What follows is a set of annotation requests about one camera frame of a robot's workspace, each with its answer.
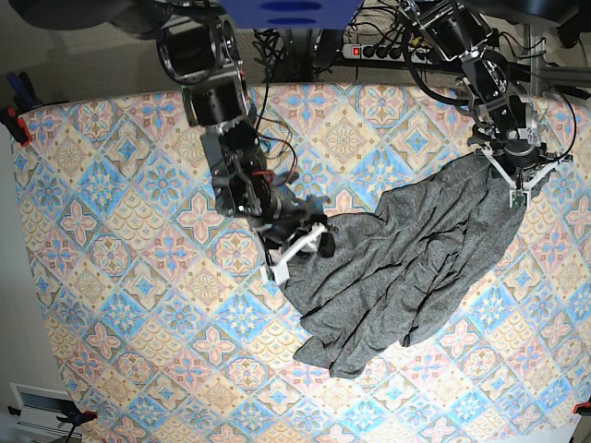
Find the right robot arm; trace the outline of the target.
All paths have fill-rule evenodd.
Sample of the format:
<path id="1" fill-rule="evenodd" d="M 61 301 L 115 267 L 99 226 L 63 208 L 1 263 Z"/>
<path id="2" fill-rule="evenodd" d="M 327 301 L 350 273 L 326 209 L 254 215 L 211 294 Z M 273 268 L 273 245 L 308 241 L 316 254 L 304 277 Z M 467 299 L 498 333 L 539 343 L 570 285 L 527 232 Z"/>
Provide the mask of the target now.
<path id="1" fill-rule="evenodd" d="M 151 1 L 166 17 L 194 22 L 180 32 L 163 29 L 157 51 L 167 76 L 182 87 L 187 122 L 200 126 L 211 172 L 215 209 L 243 218 L 254 233 L 265 265 L 262 278 L 279 285 L 290 278 L 298 257 L 330 257 L 334 239 L 320 200 L 296 197 L 288 186 L 298 177 L 296 162 L 277 174 L 261 146 L 257 110 L 247 97 L 234 27 L 221 6 L 208 1 Z"/>

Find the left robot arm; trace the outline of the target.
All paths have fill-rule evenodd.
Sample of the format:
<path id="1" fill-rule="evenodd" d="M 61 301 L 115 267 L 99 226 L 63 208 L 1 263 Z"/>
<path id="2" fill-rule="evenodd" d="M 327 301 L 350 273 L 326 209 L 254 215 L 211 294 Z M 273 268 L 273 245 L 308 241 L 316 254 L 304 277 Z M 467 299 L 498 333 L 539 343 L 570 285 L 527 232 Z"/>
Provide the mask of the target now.
<path id="1" fill-rule="evenodd" d="M 437 102 L 451 105 L 474 121 L 469 146 L 484 155 L 509 186 L 509 205 L 528 207 L 533 190 L 550 172 L 573 156 L 548 151 L 539 135 L 534 105 L 517 95 L 504 56 L 493 51 L 492 28 L 484 17 L 456 1 L 402 1 L 402 54 L 417 86 Z M 445 62 L 460 64 L 459 83 L 467 97 L 454 99 L 431 90 L 416 71 L 409 50 L 414 33 Z"/>

